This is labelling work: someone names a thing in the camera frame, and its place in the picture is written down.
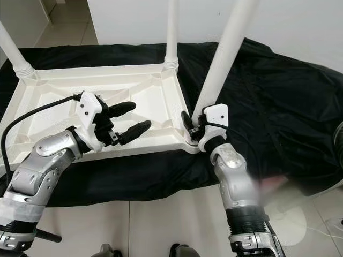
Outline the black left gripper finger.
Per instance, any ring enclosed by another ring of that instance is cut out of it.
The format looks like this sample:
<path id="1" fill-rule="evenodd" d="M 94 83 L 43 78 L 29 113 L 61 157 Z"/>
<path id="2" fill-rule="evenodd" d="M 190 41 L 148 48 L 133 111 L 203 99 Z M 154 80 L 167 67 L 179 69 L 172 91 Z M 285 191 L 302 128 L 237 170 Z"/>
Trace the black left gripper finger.
<path id="1" fill-rule="evenodd" d="M 145 120 L 144 122 L 137 123 L 136 125 L 133 125 L 132 127 L 128 128 L 122 134 L 117 134 L 115 144 L 126 145 L 132 142 L 133 140 L 139 138 L 142 134 L 149 130 L 151 126 L 151 120 Z"/>
<path id="2" fill-rule="evenodd" d="M 120 117 L 132 110 L 135 110 L 136 107 L 137 105 L 132 101 L 123 101 L 108 107 L 107 117 Z"/>

